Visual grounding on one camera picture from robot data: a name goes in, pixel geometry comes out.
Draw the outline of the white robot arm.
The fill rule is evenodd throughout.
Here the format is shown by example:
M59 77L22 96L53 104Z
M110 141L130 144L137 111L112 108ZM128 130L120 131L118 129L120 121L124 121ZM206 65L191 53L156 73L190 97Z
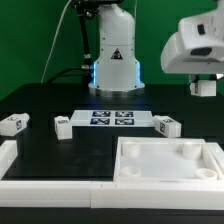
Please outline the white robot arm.
M92 65L91 93L126 97L145 88L135 58L135 20L119 7L124 0L72 0L82 19L99 16L100 54ZM193 96L216 94L224 78L224 0L213 11L182 19L160 57L166 73L187 74Z

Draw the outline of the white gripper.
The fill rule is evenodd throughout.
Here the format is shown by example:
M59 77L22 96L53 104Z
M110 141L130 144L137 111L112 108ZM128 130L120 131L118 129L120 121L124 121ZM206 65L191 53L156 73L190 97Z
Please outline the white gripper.
M189 83L199 81L198 74L211 74L209 80L224 79L224 41L215 35L176 32L161 53L165 73L190 74Z

